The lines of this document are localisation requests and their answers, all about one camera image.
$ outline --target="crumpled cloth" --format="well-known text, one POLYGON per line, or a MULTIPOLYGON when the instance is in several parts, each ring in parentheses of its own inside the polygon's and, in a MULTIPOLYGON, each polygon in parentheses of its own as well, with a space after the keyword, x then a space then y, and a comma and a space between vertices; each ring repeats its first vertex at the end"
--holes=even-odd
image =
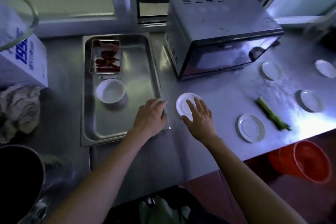
POLYGON ((8 143, 21 131, 31 133, 40 119, 40 86, 15 85, 0 92, 0 111, 6 121, 0 127, 0 143, 8 143))

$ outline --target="plastic bucket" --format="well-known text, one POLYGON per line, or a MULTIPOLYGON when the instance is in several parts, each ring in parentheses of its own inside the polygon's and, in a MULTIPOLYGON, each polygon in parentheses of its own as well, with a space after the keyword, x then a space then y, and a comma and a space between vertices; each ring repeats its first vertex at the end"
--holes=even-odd
POLYGON ((324 151, 310 141, 299 141, 268 153, 273 168, 282 173, 327 183, 331 178, 331 163, 324 151))

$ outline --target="stainless steel tray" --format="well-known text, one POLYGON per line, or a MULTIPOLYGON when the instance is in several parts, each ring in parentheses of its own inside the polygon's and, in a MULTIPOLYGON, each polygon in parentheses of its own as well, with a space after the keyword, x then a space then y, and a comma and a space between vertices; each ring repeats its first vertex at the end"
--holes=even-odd
MULTIPOLYGON (((85 70, 81 114, 82 147, 121 140, 132 128, 141 105, 148 99, 164 99, 148 37, 148 33, 83 37, 85 70), (118 103, 104 104, 95 96, 96 87, 102 82, 101 74, 90 73, 91 45, 95 39, 120 40, 123 53, 121 81, 126 93, 118 103)), ((163 130, 169 128, 167 120, 163 130)))

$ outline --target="small white dish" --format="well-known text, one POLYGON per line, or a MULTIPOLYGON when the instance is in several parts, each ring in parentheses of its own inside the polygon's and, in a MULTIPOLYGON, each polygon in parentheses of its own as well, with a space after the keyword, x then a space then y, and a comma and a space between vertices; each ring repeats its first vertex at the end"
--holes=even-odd
POLYGON ((242 139, 250 143, 257 143, 265 137, 264 124, 251 114, 243 114, 237 119, 236 130, 242 139))
POLYGON ((301 101, 304 107, 312 112, 322 112, 324 107, 321 99, 312 90, 302 90, 300 93, 301 101))
POLYGON ((187 104, 187 100, 190 100, 193 105, 195 105, 194 98, 201 99, 200 96, 194 94, 194 93, 184 93, 180 95, 176 101, 176 110, 179 115, 187 116, 189 120, 193 120, 193 114, 191 113, 191 110, 187 104))
POLYGON ((325 77, 334 78, 336 76, 336 69, 329 62, 319 59, 315 62, 316 69, 325 77))
POLYGON ((278 64, 270 61, 263 63, 262 71, 272 81, 281 79, 284 73, 278 64))
POLYGON ((102 81, 97 89, 97 98, 106 104, 117 103, 125 94, 125 86, 116 79, 102 81))

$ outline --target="hand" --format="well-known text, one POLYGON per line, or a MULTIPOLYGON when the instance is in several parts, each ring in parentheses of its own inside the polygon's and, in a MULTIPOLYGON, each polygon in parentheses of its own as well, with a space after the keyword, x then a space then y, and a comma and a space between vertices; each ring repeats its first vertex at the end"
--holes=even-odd
POLYGON ((167 115, 162 116, 166 104, 167 101, 158 98, 150 99, 145 105, 140 106, 132 130, 144 136, 146 141, 157 135, 166 124, 167 115))
POLYGON ((206 140, 217 137, 217 133, 212 122, 212 112, 203 100, 198 100, 197 98, 194 98, 194 100, 196 107, 190 100, 187 100, 193 121, 190 121, 187 116, 182 116, 182 120, 187 125, 192 136, 204 144, 206 140))

